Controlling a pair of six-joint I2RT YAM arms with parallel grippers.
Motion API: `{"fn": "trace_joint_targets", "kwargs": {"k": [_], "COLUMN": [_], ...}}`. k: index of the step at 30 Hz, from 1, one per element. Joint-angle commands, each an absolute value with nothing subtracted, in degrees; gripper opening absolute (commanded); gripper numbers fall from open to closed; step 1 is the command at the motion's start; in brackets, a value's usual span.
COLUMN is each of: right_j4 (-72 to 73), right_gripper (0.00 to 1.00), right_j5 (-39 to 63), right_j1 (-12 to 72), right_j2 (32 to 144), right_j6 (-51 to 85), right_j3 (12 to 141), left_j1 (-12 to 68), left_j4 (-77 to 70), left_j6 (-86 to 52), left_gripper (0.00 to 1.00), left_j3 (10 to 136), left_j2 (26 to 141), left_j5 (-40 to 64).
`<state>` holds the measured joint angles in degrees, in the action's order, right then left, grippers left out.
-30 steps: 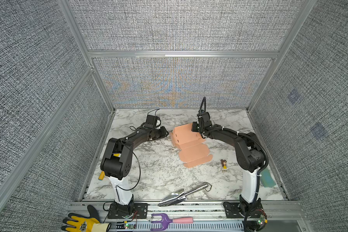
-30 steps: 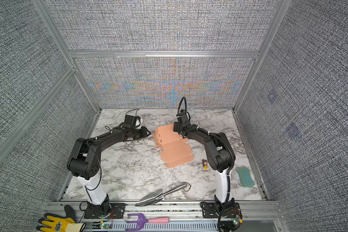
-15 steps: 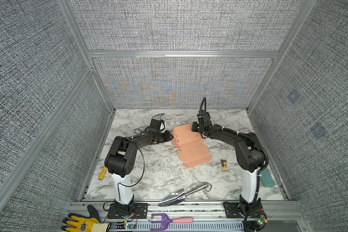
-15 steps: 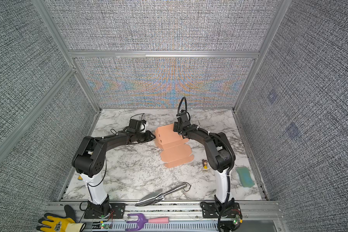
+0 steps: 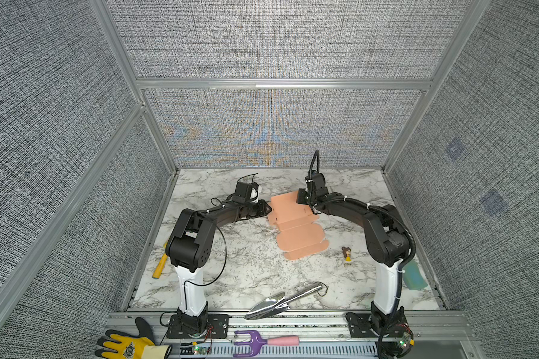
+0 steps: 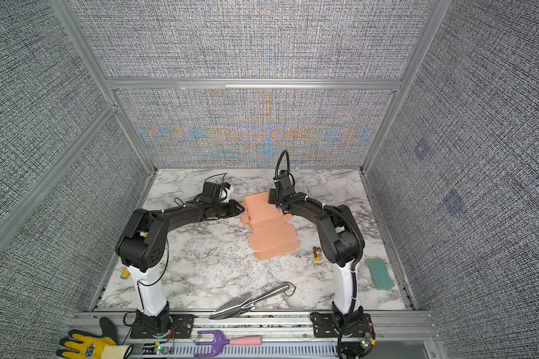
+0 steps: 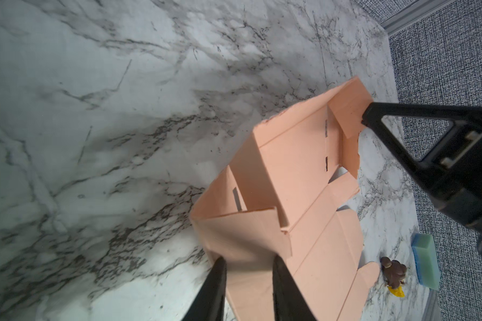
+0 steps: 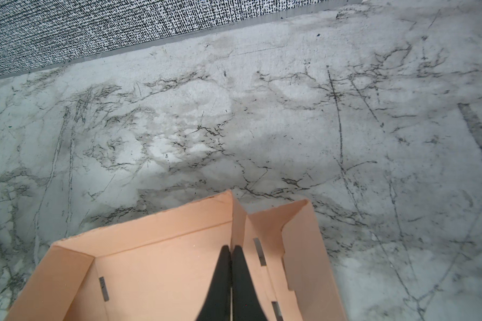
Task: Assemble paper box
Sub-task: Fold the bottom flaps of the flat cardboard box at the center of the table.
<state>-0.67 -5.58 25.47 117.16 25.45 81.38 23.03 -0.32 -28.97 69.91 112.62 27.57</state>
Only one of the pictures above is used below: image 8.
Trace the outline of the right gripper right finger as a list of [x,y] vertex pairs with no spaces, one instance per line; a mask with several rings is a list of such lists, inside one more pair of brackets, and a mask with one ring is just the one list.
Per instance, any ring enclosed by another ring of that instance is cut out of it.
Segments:
[[235,246],[231,258],[232,319],[234,321],[267,321],[257,298],[241,246]]

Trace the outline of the pink paper box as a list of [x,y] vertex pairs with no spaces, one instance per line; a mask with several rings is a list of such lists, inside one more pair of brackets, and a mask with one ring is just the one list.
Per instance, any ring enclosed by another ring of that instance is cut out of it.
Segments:
[[225,191],[54,242],[8,320],[196,320],[241,246],[268,320],[345,320],[309,200],[249,214]]

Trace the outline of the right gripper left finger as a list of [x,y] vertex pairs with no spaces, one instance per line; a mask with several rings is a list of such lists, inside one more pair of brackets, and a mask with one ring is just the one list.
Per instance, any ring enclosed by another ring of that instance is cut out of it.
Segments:
[[210,287],[197,321],[229,321],[231,313],[232,269],[228,246],[223,246]]

